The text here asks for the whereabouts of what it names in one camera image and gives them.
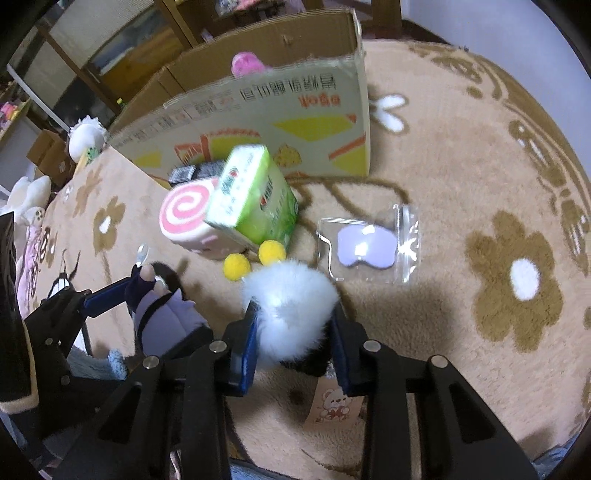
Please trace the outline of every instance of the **plastic zip bag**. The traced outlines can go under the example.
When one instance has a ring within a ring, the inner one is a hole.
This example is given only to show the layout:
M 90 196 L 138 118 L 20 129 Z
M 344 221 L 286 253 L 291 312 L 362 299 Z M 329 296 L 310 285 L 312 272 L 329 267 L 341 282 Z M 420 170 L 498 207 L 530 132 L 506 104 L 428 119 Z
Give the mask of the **plastic zip bag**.
M 421 261 L 413 205 L 392 205 L 371 219 L 323 218 L 317 230 L 319 268 L 335 281 L 408 284 Z

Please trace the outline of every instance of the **yellow pom-pom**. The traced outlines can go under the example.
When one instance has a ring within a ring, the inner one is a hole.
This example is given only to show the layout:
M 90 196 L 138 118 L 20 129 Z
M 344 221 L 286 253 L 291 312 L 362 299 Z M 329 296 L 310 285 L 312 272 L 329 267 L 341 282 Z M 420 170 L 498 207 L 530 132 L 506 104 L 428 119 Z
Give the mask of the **yellow pom-pom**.
M 259 247 L 259 260 L 263 265 L 271 265 L 285 260 L 285 248 L 277 240 L 265 240 Z
M 223 274 L 230 281 L 238 281 L 251 272 L 251 263 L 242 254 L 230 254 L 223 261 Z

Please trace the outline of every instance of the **rug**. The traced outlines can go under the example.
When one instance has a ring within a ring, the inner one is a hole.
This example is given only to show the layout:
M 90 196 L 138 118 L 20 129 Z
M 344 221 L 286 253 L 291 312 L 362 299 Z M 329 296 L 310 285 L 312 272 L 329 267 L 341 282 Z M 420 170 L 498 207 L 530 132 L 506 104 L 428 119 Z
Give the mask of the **rug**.
M 550 117 L 493 63 L 434 44 L 364 46 L 371 176 L 290 179 L 301 215 L 289 255 L 314 264 L 322 216 L 416 205 L 417 281 L 341 284 L 348 315 L 400 355 L 446 355 L 534 458 L 591 414 L 589 180 Z M 221 335 L 241 317 L 240 285 L 160 234 L 165 194 L 103 152 L 47 209 L 34 304 L 60 281 L 98 290 L 128 275 L 147 243 Z M 124 306 L 89 319 L 88 331 L 97 356 L 134 353 Z M 356 476 L 363 412 L 346 429 L 305 432 L 315 386 L 284 368 L 257 372 L 245 398 L 228 400 L 233 455 L 304 480 Z M 415 428 L 413 456 L 418 477 Z

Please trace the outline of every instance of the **blue fuzzy object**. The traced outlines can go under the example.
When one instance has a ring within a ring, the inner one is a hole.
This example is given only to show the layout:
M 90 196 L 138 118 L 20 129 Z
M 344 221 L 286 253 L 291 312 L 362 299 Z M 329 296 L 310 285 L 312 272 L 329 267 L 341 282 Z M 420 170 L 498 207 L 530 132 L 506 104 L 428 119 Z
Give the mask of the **blue fuzzy object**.
M 127 378 L 127 367 L 123 355 L 118 350 L 111 350 L 107 358 L 99 359 L 72 346 L 67 360 L 74 377 L 96 380 L 125 380 Z

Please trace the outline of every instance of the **pink plush toy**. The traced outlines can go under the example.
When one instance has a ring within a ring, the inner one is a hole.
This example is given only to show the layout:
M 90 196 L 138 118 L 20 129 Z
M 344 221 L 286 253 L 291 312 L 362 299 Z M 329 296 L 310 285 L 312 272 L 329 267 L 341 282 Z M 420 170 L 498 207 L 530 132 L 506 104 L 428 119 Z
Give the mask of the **pink plush toy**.
M 270 67 L 264 65 L 251 51 L 237 53 L 232 59 L 232 74 L 236 78 L 244 77 L 251 73 L 264 72 L 269 69 Z

